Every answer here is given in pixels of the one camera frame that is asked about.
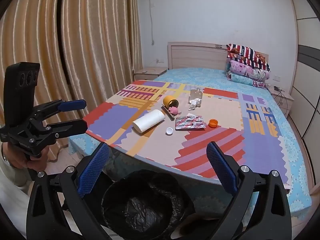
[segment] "metal screw head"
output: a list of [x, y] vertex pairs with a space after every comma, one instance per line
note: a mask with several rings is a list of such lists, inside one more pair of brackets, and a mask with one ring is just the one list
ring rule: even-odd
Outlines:
[[38, 173], [38, 177], [39, 178], [42, 178], [44, 176], [44, 171], [40, 171], [39, 173]]
[[67, 173], [72, 173], [75, 170], [74, 166], [69, 166], [66, 168]]
[[278, 171], [272, 171], [272, 175], [275, 176], [275, 177], [278, 177], [279, 173], [278, 173]]
[[249, 167], [248, 166], [241, 166], [241, 171], [243, 171], [243, 172], [248, 172], [250, 169], [249, 169]]

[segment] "wooden headboard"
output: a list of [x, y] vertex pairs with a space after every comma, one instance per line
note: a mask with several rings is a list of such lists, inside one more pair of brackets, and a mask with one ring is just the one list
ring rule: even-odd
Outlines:
[[[269, 56], [262, 53], [268, 61]], [[168, 66], [176, 68], [211, 68], [224, 70], [227, 49], [225, 45], [200, 42], [169, 42]]]

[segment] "human hand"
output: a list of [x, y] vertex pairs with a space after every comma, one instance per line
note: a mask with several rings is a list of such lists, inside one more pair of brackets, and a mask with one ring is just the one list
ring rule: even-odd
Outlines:
[[24, 152], [17, 149], [11, 143], [3, 143], [3, 155], [9, 163], [18, 169], [29, 168], [35, 171], [44, 171], [47, 167], [49, 146], [41, 151], [41, 158], [34, 158], [30, 156], [27, 160]]

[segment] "curtain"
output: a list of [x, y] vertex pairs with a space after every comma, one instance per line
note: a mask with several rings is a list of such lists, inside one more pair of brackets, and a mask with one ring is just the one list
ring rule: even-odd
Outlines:
[[[13, 0], [0, 21], [0, 84], [5, 68], [28, 61], [40, 63], [35, 105], [49, 101], [72, 100], [61, 66], [56, 25], [57, 0]], [[0, 123], [4, 124], [3, 88], [0, 89]], [[77, 112], [60, 113], [48, 119], [55, 123], [77, 119]], [[67, 143], [60, 139], [50, 147], [49, 159]]]
[[62, 41], [73, 94], [84, 116], [142, 68], [137, 0], [63, 0]]

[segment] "white paper roll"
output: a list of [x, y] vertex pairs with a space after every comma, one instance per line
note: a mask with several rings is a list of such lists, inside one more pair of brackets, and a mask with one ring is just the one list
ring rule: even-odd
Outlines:
[[132, 125], [139, 133], [143, 133], [162, 120], [164, 120], [164, 114], [156, 109], [133, 121]]

